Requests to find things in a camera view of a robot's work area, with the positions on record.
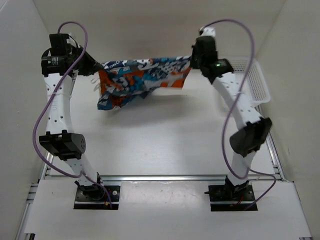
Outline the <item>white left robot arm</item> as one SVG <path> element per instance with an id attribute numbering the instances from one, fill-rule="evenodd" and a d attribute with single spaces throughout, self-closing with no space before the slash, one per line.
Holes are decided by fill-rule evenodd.
<path id="1" fill-rule="evenodd" d="M 49 40 L 51 47 L 41 56 L 49 107 L 46 131 L 39 136 L 39 143 L 72 169 L 85 196 L 98 201 L 106 195 L 105 188 L 85 156 L 85 137 L 72 126 L 70 100 L 77 76 L 94 75 L 104 67 L 67 33 L 50 34 Z"/>

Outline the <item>colourful patterned shorts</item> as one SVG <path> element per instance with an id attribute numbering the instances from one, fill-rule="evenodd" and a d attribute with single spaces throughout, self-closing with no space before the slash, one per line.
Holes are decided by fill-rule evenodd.
<path id="1" fill-rule="evenodd" d="M 146 98 L 156 89 L 183 88 L 191 70 L 190 62 L 190 56 L 176 56 L 102 63 L 96 86 L 100 90 L 97 109 L 118 110 L 137 97 Z"/>

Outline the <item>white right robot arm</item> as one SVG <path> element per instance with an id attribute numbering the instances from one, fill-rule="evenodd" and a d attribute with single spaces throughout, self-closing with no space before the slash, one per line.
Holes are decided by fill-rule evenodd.
<path id="1" fill-rule="evenodd" d="M 236 80 L 230 62 L 218 58 L 214 37 L 196 38 L 190 65 L 209 80 L 228 106 L 227 116 L 235 120 L 237 132 L 229 138 L 233 158 L 231 163 L 226 163 L 229 172 L 223 190 L 227 198 L 236 200 L 247 188 L 253 158 L 266 141 L 272 121 L 262 117 L 240 90 L 241 84 Z"/>

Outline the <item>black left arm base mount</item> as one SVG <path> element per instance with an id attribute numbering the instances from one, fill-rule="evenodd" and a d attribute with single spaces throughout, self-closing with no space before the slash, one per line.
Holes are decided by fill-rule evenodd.
<path id="1" fill-rule="evenodd" d="M 121 186 L 105 185 L 107 192 L 93 184 L 83 186 L 75 181 L 77 190 L 75 193 L 73 208 L 75 210 L 118 210 Z"/>

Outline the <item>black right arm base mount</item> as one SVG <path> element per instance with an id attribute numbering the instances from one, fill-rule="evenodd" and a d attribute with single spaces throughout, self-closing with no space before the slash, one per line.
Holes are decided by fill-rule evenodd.
<path id="1" fill-rule="evenodd" d="M 257 211 L 257 203 L 252 185 L 248 185 L 234 195 L 225 185 L 209 185 L 204 192 L 209 196 L 211 212 Z"/>

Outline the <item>white perforated plastic basket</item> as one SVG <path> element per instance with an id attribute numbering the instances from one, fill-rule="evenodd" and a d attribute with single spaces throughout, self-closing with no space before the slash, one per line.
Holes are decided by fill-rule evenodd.
<path id="1" fill-rule="evenodd" d="M 228 61 L 234 69 L 235 83 L 239 85 L 243 80 L 250 59 L 248 57 L 230 57 Z M 267 83 L 256 59 L 252 60 L 242 92 L 247 95 L 251 105 L 255 108 L 271 100 Z"/>

